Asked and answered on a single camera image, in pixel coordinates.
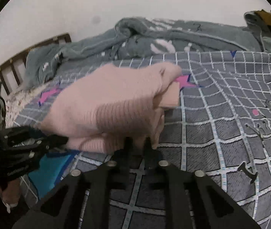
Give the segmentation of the pink knitted sweater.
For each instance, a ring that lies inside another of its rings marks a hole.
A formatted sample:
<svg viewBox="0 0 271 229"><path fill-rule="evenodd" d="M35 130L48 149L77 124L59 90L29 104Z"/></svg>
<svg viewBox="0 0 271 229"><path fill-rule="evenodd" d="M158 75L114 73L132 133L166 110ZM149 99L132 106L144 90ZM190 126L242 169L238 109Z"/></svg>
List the pink knitted sweater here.
<svg viewBox="0 0 271 229"><path fill-rule="evenodd" d="M156 148L165 109L179 103L181 74L170 62L138 69L105 64L62 90L39 128L82 152L113 153L126 137L137 149L147 138Z"/></svg>

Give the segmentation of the floral white bedsheet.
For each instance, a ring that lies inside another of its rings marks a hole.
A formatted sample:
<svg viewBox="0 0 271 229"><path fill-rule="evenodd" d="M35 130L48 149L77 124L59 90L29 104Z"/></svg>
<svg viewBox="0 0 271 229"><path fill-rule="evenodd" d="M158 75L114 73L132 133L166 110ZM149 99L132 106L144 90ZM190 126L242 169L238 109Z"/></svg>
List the floral white bedsheet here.
<svg viewBox="0 0 271 229"><path fill-rule="evenodd" d="M25 83L21 84L5 100L6 103L6 128L12 128L15 119L23 108L34 98L38 97L43 90L49 86L50 82L40 84L30 89L25 88Z"/></svg>

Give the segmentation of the dark wooden headboard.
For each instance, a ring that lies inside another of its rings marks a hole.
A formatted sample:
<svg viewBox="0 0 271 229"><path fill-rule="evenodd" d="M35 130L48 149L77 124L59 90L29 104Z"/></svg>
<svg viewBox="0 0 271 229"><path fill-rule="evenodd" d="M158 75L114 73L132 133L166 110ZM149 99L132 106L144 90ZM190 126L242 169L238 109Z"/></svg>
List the dark wooden headboard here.
<svg viewBox="0 0 271 229"><path fill-rule="evenodd" d="M41 41L28 47L24 51L10 57L7 61L0 65L0 83L2 85L1 92L4 96L8 96L14 92L23 82L26 69L27 55L32 49L47 46L49 44L64 44L71 42L69 33L54 36L45 41Z"/></svg>

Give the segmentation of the grey checked star bedsheet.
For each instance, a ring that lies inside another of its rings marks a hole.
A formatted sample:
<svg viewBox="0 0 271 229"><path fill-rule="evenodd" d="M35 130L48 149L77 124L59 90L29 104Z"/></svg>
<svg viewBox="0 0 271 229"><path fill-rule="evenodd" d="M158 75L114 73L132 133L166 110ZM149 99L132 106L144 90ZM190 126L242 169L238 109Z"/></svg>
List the grey checked star bedsheet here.
<svg viewBox="0 0 271 229"><path fill-rule="evenodd" d="M183 171L202 170L261 228L271 228L271 53L174 53L113 61L119 68L168 60L190 74L178 106L165 111L158 150ZM251 179L245 171L257 173ZM148 189L136 159L126 191L112 191L109 228L165 228L163 194Z"/></svg>

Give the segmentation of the grey-green floral blanket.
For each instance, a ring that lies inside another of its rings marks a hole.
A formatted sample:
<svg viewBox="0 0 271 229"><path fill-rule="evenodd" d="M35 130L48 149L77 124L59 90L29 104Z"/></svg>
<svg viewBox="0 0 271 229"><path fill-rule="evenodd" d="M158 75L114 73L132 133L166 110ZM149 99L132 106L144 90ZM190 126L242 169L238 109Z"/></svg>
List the grey-green floral blanket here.
<svg viewBox="0 0 271 229"><path fill-rule="evenodd" d="M107 61L189 51L271 52L271 37L254 12L244 14L245 27L201 21L123 18L100 35L32 49L26 59L25 88L47 83L76 66Z"/></svg>

